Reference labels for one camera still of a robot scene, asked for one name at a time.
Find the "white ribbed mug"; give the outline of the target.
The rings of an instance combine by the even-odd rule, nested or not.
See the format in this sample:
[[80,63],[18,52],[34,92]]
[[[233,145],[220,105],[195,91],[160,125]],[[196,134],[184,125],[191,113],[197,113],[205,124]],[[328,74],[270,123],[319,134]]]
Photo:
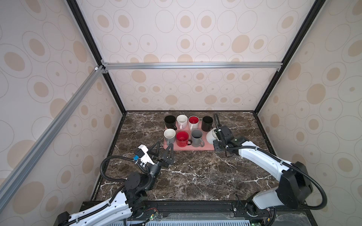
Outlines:
[[213,128],[206,135],[206,140],[211,145],[214,143],[215,140],[218,141],[218,137],[216,135],[216,132],[217,132],[217,129]]

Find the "black mug white rim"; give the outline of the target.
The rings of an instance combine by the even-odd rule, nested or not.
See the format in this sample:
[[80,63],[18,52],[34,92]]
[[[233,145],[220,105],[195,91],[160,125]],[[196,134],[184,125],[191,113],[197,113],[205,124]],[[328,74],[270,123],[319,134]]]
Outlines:
[[204,116],[202,118],[201,129],[205,132],[209,132],[213,128],[213,118],[211,116]]

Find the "grey mug white interior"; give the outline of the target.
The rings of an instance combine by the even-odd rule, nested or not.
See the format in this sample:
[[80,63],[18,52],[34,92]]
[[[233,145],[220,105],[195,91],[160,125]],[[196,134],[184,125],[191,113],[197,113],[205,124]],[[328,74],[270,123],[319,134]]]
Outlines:
[[176,140],[176,131],[174,129],[166,129],[164,131],[164,140],[166,146],[173,144]]

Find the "red mug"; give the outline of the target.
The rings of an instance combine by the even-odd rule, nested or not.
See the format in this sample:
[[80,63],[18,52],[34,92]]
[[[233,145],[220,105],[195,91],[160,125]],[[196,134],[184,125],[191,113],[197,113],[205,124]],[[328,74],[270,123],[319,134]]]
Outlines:
[[176,144],[179,147],[186,147],[192,144],[192,141],[189,139],[189,134],[185,131],[179,131],[176,133]]

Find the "dark grey mug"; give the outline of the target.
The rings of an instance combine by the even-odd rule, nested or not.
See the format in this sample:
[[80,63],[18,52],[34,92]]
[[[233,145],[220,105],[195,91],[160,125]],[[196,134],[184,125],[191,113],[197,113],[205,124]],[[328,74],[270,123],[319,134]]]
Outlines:
[[203,137],[203,133],[201,130],[193,130],[191,132],[191,142],[192,142],[192,146],[193,147],[204,147],[205,146],[205,143],[202,139]]

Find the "black mug white base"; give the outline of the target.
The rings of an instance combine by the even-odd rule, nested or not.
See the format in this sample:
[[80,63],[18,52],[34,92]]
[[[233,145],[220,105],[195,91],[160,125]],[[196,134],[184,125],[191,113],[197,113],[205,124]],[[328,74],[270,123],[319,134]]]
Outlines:
[[177,130],[177,126],[176,126],[176,117],[173,115],[168,115],[164,118],[164,122],[165,122],[165,126],[168,129],[173,129],[173,130]]

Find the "white mug front row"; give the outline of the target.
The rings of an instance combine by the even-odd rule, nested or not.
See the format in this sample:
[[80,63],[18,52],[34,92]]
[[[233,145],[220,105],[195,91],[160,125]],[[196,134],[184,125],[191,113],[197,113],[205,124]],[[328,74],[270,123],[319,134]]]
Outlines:
[[188,126],[190,131],[196,130],[199,128],[200,119],[197,116],[190,116],[188,118]]

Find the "pink mug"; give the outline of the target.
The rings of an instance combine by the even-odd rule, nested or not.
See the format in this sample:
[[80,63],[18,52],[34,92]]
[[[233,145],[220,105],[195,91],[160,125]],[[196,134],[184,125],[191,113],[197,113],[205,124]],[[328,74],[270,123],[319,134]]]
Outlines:
[[188,126],[188,117],[186,115],[179,115],[176,118],[179,130],[184,130]]

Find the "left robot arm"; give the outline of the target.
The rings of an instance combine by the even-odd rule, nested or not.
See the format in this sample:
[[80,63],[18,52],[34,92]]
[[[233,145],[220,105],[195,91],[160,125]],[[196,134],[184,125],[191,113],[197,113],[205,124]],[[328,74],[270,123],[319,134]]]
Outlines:
[[[105,174],[104,166],[111,159],[123,159],[136,164],[141,172],[131,172],[126,179],[111,178]],[[111,198],[78,213],[63,212],[55,220],[56,226],[107,226],[116,221],[139,217],[145,211],[144,200],[147,191],[153,189],[162,168],[174,164],[173,144],[162,149],[161,141],[150,148],[140,145],[133,159],[112,155],[105,158],[100,166],[101,176],[109,181],[123,182],[123,186]]]

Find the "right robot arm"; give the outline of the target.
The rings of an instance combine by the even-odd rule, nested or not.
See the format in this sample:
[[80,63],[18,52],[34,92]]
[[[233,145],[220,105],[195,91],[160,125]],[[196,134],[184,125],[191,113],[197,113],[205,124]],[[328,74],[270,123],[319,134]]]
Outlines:
[[284,205],[297,209],[312,193],[312,183],[301,173],[307,174],[306,167],[302,163],[292,164],[261,150],[243,136],[234,137],[226,126],[213,129],[211,134],[216,137],[213,141],[215,150],[246,158],[270,173],[279,182],[277,188],[253,195],[250,201],[253,208],[262,210]]

